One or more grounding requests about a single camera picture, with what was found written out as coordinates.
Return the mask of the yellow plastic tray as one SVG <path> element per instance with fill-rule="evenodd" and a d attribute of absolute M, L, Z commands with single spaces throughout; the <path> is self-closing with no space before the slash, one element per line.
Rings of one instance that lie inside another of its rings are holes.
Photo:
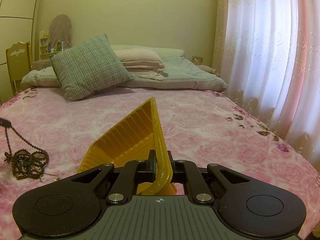
<path fill-rule="evenodd" d="M 173 170 L 162 132 L 154 97 L 149 98 L 129 115 L 93 142 L 77 172 L 84 172 L 104 163 L 123 167 L 133 160 L 146 160 L 155 151 L 156 178 L 138 186 L 138 194 L 145 196 L 174 196 L 171 182 Z"/>

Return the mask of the grey green folded quilt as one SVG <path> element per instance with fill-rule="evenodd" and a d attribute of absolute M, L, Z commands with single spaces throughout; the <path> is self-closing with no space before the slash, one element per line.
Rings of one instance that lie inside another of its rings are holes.
<path fill-rule="evenodd" d="M 159 70 L 129 68 L 133 79 L 120 87 L 153 89 L 194 89 L 223 92 L 227 84 L 207 66 L 196 66 L 184 57 L 180 49 L 150 47 L 164 63 Z M 22 87 L 58 87 L 59 82 L 50 60 L 45 60 L 43 68 L 32 70 L 22 79 Z"/>

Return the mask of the folded pink towels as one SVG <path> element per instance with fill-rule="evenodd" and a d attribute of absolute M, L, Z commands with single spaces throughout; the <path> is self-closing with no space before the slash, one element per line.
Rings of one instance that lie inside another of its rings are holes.
<path fill-rule="evenodd" d="M 148 48 L 115 50 L 123 66 L 134 76 L 162 81 L 165 65 L 159 55 Z"/>

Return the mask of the small wicker basket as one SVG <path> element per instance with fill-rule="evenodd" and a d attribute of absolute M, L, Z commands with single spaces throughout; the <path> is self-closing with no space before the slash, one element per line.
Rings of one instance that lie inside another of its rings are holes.
<path fill-rule="evenodd" d="M 195 64 L 196 66 L 201 65 L 203 62 L 203 58 L 199 56 L 193 56 L 192 57 L 192 63 Z"/>

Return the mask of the pink floral bedspread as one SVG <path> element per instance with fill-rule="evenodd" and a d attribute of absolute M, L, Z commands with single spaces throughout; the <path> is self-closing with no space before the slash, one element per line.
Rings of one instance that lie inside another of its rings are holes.
<path fill-rule="evenodd" d="M 319 223 L 319 173 L 263 122 L 217 92 L 114 88 L 68 102 L 60 88 L 29 88 L 1 105 L 14 129 L 1 133 L 1 151 L 46 150 L 50 160 L 42 180 L 17 180 L 1 163 L 1 239 L 18 239 L 12 205 L 23 193 L 75 174 L 89 146 L 149 98 L 156 99 L 167 149 L 174 159 L 200 167 L 218 163 L 284 188 L 307 210 L 299 232 L 307 237 Z"/>

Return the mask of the green checkered cushion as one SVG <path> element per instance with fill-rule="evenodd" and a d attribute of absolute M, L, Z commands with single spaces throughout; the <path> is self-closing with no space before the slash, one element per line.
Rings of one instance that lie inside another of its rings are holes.
<path fill-rule="evenodd" d="M 78 101 L 133 79 L 105 34 L 51 57 L 65 99 Z"/>

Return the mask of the white pink sheer curtain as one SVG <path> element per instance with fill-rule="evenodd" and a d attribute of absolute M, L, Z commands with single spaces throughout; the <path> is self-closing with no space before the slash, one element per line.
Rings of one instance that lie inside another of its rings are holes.
<path fill-rule="evenodd" d="M 218 0 L 227 96 L 319 168 L 319 0 Z"/>

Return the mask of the dresser shelf with bottles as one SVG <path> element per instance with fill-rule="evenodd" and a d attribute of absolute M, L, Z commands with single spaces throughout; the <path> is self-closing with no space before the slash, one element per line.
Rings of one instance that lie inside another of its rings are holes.
<path fill-rule="evenodd" d="M 39 33 L 39 59 L 49 59 L 63 50 L 63 40 L 59 31 L 52 31 L 45 34 L 44 31 Z"/>

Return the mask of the cloth covered mirror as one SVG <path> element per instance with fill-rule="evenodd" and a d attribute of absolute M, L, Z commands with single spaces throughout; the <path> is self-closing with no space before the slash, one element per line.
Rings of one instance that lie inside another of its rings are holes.
<path fill-rule="evenodd" d="M 49 26 L 49 43 L 52 48 L 57 48 L 58 42 L 63 42 L 63 48 L 72 47 L 72 23 L 65 14 L 57 15 Z"/>

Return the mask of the wooden chair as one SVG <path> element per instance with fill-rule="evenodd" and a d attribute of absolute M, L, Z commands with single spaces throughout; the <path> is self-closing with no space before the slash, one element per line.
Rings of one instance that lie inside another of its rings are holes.
<path fill-rule="evenodd" d="M 14 95 L 22 91 L 21 81 L 31 71 L 30 43 L 17 42 L 6 49 L 10 85 Z"/>

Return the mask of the white wardrobe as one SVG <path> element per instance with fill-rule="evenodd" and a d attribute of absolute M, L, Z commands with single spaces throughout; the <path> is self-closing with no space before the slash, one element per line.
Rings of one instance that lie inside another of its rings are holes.
<path fill-rule="evenodd" d="M 1 103 L 13 97 L 5 51 L 17 42 L 30 42 L 37 0 L 1 0 Z"/>

